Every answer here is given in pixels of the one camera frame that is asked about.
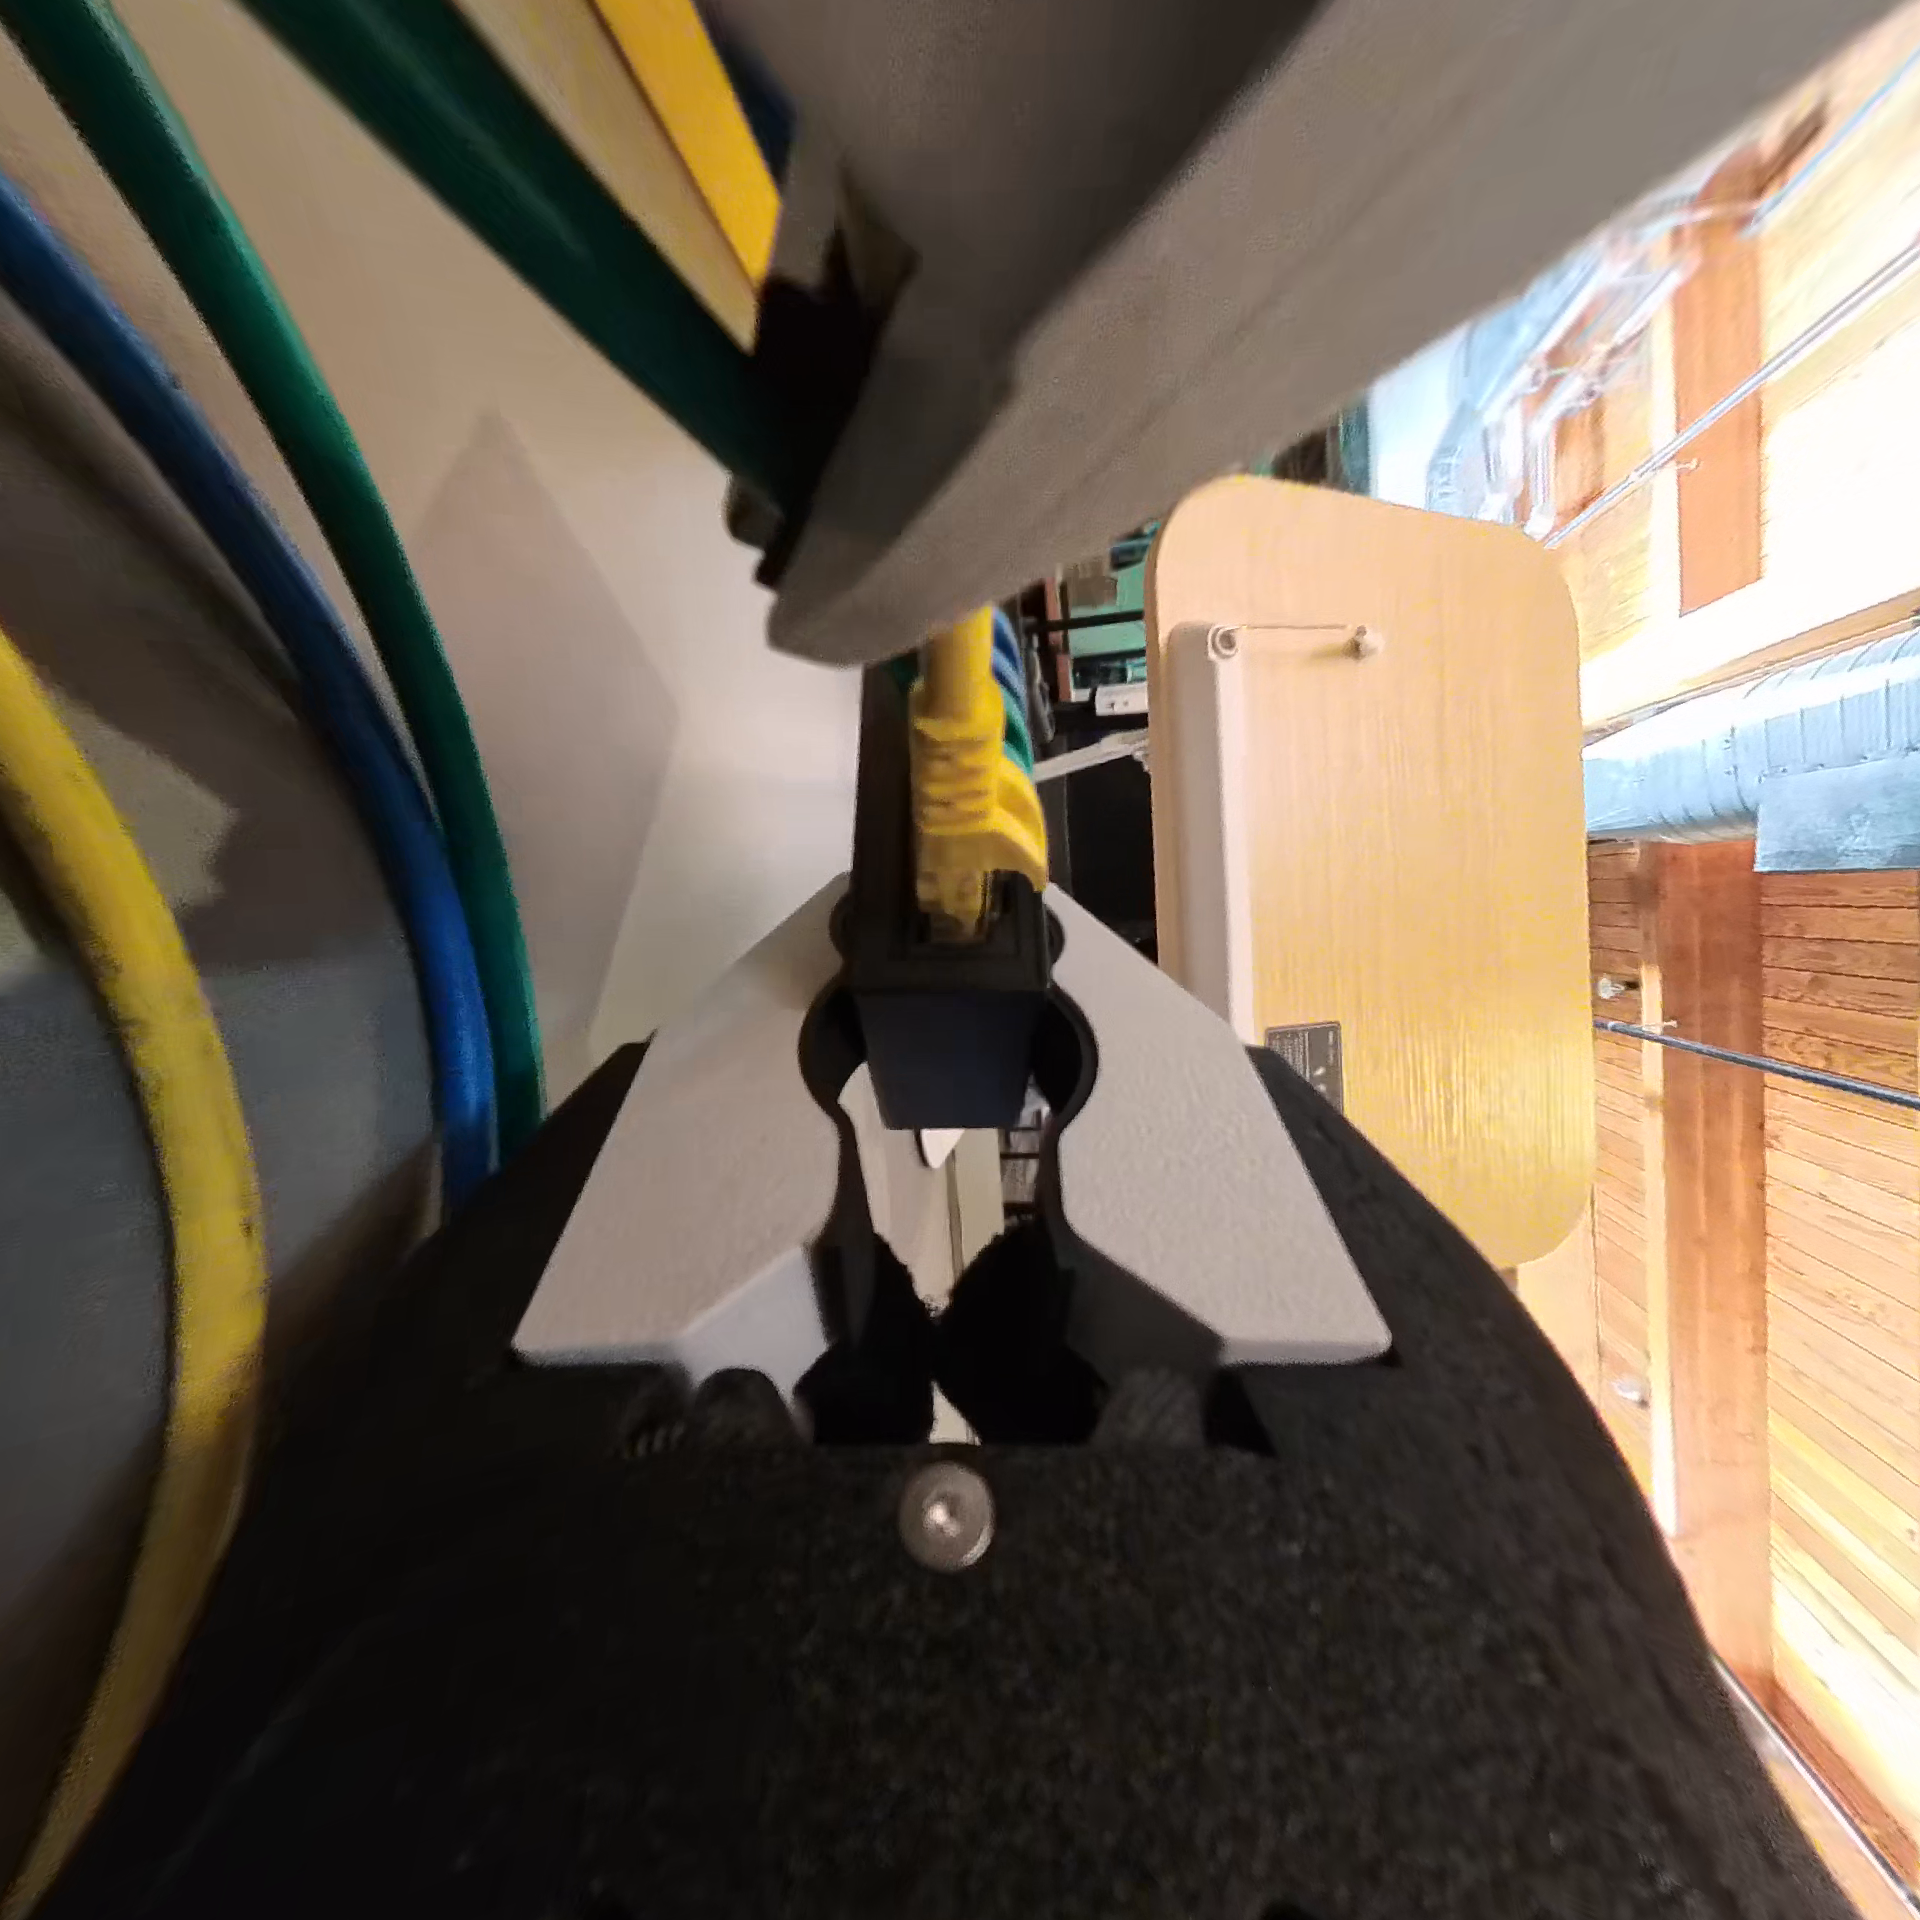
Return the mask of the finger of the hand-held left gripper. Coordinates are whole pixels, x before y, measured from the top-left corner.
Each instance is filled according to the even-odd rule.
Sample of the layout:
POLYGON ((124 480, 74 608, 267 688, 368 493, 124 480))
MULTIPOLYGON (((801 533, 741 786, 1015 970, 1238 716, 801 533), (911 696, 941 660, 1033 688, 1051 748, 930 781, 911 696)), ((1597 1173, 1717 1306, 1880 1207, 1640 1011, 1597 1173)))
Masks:
POLYGON ((1891 3, 720 3, 910 253, 768 611, 864 666, 1325 423, 1891 3))

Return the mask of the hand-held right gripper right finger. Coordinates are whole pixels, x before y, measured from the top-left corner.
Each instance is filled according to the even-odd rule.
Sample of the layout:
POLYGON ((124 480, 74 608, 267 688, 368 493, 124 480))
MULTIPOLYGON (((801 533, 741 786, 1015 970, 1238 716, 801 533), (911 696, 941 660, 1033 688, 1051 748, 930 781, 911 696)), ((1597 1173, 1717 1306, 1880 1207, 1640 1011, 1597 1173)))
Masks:
POLYGON ((1061 890, 1034 1213, 937 1320, 980 1444, 1210 1444, 1247 1374, 1380 1366, 1388 1324, 1235 1028, 1061 890))

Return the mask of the silver air duct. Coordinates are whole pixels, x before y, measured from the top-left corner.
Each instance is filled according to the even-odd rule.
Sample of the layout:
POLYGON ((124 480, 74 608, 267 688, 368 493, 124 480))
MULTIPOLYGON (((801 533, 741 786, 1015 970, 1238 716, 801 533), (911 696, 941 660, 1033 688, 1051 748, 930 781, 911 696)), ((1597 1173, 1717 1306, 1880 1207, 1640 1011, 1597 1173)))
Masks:
POLYGON ((1918 628, 1697 696, 1584 751, 1590 840, 1751 843, 1760 876, 1918 868, 1918 628))

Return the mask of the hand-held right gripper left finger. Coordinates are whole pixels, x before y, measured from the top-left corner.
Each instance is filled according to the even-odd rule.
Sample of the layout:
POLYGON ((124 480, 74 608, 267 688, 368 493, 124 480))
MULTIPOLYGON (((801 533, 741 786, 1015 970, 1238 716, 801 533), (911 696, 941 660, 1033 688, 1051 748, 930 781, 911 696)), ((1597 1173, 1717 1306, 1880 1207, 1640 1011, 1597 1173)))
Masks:
POLYGON ((828 880, 643 1050, 515 1333, 535 1366, 764 1374, 821 1444, 925 1444, 931 1316, 828 880))

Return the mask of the yellow storage bin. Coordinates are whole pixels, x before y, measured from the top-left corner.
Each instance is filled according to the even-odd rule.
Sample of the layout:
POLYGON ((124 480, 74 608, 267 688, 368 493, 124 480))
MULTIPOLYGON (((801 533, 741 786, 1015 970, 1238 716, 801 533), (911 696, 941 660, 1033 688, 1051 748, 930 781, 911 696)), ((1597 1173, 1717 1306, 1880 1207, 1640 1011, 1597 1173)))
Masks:
POLYGON ((780 190, 694 3, 461 3, 515 83, 741 346, 780 190))

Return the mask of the black ethernet switch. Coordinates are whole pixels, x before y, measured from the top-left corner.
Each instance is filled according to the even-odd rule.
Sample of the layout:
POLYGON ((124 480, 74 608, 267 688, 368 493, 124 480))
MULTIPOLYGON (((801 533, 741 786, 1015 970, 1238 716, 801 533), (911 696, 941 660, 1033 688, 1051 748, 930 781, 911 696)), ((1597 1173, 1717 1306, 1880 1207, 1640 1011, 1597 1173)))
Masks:
POLYGON ((1041 893, 985 886, 985 927, 941 934, 918 898, 910 701, 890 666, 860 686, 853 877, 828 933, 841 976, 824 1020, 870 1070, 880 1118, 903 1131, 1011 1127, 1051 996, 1041 893))

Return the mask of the wooden stand with white base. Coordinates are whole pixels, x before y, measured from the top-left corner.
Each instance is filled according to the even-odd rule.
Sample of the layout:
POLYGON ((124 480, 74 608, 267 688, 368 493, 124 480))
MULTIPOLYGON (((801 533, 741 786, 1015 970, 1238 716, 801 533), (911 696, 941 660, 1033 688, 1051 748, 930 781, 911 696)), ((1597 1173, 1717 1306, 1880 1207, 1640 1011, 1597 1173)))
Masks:
POLYGON ((1578 616, 1511 526, 1221 478, 1143 566, 1158 964, 1497 1270, 1590 1207, 1578 616))

